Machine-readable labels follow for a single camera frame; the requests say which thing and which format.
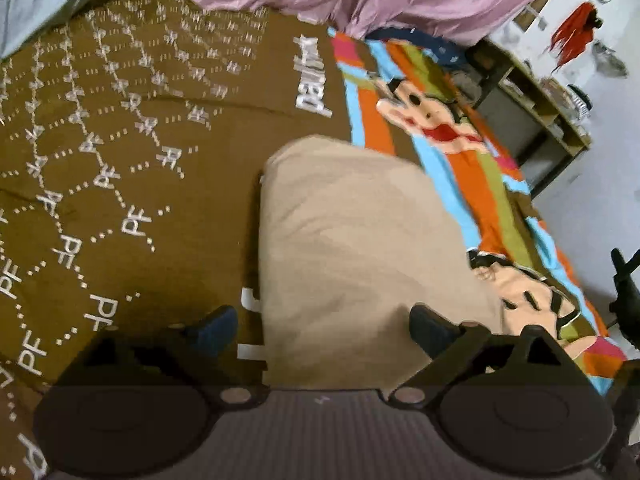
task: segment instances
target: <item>bed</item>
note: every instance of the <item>bed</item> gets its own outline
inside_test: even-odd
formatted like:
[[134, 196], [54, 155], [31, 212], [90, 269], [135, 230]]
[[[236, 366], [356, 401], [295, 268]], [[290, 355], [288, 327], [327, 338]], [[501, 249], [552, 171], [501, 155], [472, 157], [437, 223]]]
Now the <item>bed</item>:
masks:
[[[221, 366], [261, 380], [260, 172], [312, 134], [419, 165], [472, 257], [501, 255], [553, 283], [579, 310], [562, 339], [593, 338], [576, 361], [601, 392], [624, 360], [513, 160], [411, 44], [267, 9], [114, 0], [0, 71], [2, 474], [44, 476], [33, 409], [103, 327], [145, 334], [231, 304], [238, 343]], [[425, 98], [450, 110], [455, 135], [412, 120]]]

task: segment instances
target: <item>desk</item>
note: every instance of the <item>desk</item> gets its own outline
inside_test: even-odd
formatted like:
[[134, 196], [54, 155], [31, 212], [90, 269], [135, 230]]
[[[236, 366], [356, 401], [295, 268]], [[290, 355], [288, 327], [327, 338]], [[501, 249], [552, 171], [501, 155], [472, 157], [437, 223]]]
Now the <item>desk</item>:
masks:
[[546, 94], [529, 69], [509, 52], [494, 43], [482, 40], [466, 51], [469, 63], [483, 76], [482, 95], [477, 108], [491, 91], [498, 88], [508, 95], [534, 121], [540, 133], [525, 147], [516, 162], [522, 165], [549, 138], [564, 149], [566, 155], [532, 190], [532, 196], [542, 191], [558, 174], [591, 145], [591, 137], [575, 126], [564, 111]]

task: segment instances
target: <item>folded beige fabric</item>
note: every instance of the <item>folded beige fabric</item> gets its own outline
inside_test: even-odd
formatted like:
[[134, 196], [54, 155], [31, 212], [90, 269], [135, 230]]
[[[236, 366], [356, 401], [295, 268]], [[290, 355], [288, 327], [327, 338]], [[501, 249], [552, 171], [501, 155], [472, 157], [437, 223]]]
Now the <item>folded beige fabric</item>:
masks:
[[409, 336], [417, 302], [503, 332], [433, 183], [398, 158], [324, 137], [284, 147], [266, 165], [259, 252], [272, 386], [396, 388], [430, 362]]

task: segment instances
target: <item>round black disc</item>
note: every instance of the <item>round black disc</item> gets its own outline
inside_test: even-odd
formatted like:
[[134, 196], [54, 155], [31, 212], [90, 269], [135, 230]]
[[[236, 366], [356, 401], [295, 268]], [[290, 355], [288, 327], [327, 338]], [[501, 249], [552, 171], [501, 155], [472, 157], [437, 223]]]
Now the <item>round black disc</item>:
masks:
[[196, 450], [209, 423], [203, 397], [172, 378], [144, 374], [144, 386], [105, 386], [122, 384], [122, 370], [100, 366], [83, 373], [82, 382], [95, 386], [54, 386], [34, 420], [49, 465], [83, 478], [131, 477]]
[[454, 386], [439, 419], [456, 447], [491, 469], [519, 475], [558, 474], [604, 450], [613, 420], [588, 383], [503, 386], [499, 372]]

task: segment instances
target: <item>white wall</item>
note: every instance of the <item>white wall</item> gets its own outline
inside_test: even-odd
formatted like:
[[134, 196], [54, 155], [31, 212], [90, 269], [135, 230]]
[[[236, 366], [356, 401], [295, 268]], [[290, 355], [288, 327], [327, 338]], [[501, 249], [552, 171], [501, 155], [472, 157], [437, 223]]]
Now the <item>white wall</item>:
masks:
[[[640, 249], [640, 0], [609, 5], [634, 9], [615, 46], [630, 76], [587, 81], [594, 145], [534, 201], [601, 312], [615, 298], [610, 250], [629, 258]], [[640, 270], [635, 279], [640, 284]]]
[[[535, 22], [529, 30], [522, 32], [517, 25], [508, 22], [490, 37], [511, 50], [519, 59], [529, 59], [537, 77], [547, 76], [557, 64], [555, 55], [545, 53], [550, 45], [551, 36], [581, 3], [588, 1], [596, 6], [598, 15], [604, 20], [602, 28], [595, 31], [596, 39], [614, 48], [636, 10], [638, 0], [613, 0], [608, 4], [601, 4], [598, 0], [549, 0], [540, 13], [548, 23], [545, 30], [540, 30], [538, 22]], [[507, 36], [520, 38], [518, 43], [505, 43], [505, 30], [508, 32]], [[595, 65], [588, 47], [586, 53], [567, 63], [554, 76], [562, 84], [574, 83], [581, 87], [594, 72]]]

